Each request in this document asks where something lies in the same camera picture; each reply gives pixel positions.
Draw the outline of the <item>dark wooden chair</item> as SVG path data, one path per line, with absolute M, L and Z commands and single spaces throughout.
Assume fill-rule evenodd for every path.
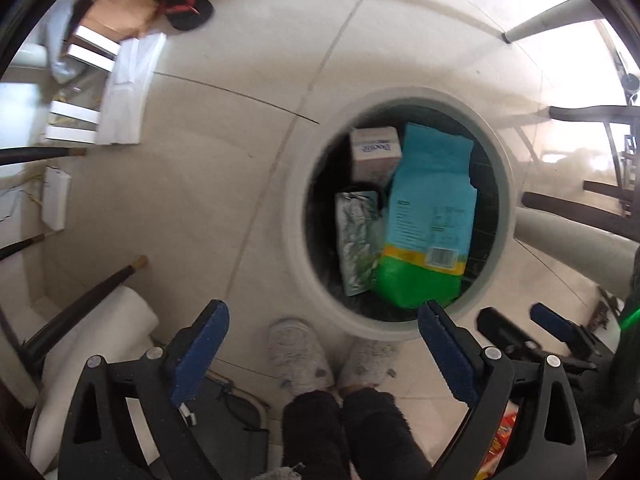
M 549 106 L 570 131 L 542 151 L 538 181 L 521 204 L 636 242 L 639 239 L 639 109 Z

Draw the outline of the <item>silver blister pack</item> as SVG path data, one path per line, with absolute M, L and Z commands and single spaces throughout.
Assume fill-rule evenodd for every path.
M 369 290 L 383 245 L 383 217 L 375 190 L 335 196 L 337 252 L 347 296 Z

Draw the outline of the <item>black red shoe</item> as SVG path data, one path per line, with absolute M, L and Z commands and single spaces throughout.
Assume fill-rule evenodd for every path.
M 158 10 L 179 32 L 190 32 L 208 22 L 215 14 L 208 0 L 157 0 Z

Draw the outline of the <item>grey fuzzy left slipper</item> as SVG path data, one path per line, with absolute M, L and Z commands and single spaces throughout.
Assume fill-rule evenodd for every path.
M 334 376 L 316 332 L 296 318 L 274 323 L 268 330 L 268 353 L 281 388 L 291 396 L 329 391 Z

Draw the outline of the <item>grey fuzzy right slipper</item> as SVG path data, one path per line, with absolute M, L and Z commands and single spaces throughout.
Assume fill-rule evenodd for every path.
M 376 388 L 387 378 L 395 378 L 398 342 L 357 339 L 337 377 L 337 389 Z

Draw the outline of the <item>teal green snack bag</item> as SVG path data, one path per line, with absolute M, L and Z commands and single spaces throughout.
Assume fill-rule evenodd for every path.
M 473 148 L 465 136 L 405 126 L 374 279 L 378 296 L 399 309 L 427 300 L 446 307 L 460 295 L 477 199 L 470 179 Z

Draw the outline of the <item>black fuzzy trouser legs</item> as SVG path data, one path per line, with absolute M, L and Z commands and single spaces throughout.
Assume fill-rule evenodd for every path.
M 282 465 L 303 479 L 425 479 L 432 469 L 395 398 L 375 388 L 341 402 L 296 396 L 282 416 Z

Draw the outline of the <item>red chicken snack wrapper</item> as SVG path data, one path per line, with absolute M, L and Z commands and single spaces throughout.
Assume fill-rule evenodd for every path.
M 516 416 L 518 416 L 518 407 L 511 401 L 506 404 L 506 410 L 500 420 L 499 427 L 491 441 L 488 452 L 485 455 L 483 463 L 475 476 L 476 480 L 490 479 L 496 472 L 497 467 L 502 459 L 506 446 L 509 443 Z

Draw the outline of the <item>grey fuzzy slipper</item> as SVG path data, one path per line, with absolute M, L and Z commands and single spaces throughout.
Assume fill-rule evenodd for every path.
M 316 332 L 296 318 L 274 323 L 268 330 L 268 353 L 281 388 L 291 396 L 329 391 L 334 376 Z
M 376 388 L 387 378 L 395 378 L 398 342 L 357 339 L 337 377 L 337 389 Z

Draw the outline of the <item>white round trash bin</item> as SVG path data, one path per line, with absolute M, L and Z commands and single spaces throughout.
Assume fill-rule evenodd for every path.
M 413 339 L 428 300 L 452 318 L 480 303 L 514 208 L 506 149 L 471 107 L 429 88 L 374 92 L 323 125 L 292 168 L 288 265 L 340 330 Z

